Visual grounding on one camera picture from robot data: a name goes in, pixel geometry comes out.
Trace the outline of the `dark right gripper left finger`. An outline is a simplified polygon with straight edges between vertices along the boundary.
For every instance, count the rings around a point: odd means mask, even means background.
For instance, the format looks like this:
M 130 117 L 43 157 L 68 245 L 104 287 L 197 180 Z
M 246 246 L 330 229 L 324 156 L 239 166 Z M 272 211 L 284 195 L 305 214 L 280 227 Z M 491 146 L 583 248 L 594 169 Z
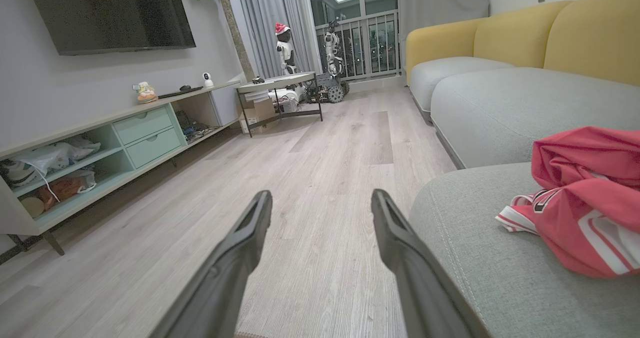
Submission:
M 271 223 L 272 193 L 252 198 L 153 329 L 151 337 L 233 337 L 249 275 Z

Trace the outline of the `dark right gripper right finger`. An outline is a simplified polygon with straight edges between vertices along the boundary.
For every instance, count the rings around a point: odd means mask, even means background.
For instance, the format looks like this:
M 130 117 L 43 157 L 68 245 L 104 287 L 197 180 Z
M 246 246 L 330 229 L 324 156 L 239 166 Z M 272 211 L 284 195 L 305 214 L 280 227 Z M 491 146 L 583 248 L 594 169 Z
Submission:
M 388 192 L 373 190 L 371 212 L 382 262 L 397 281 L 407 336 L 489 337 L 480 316 Z

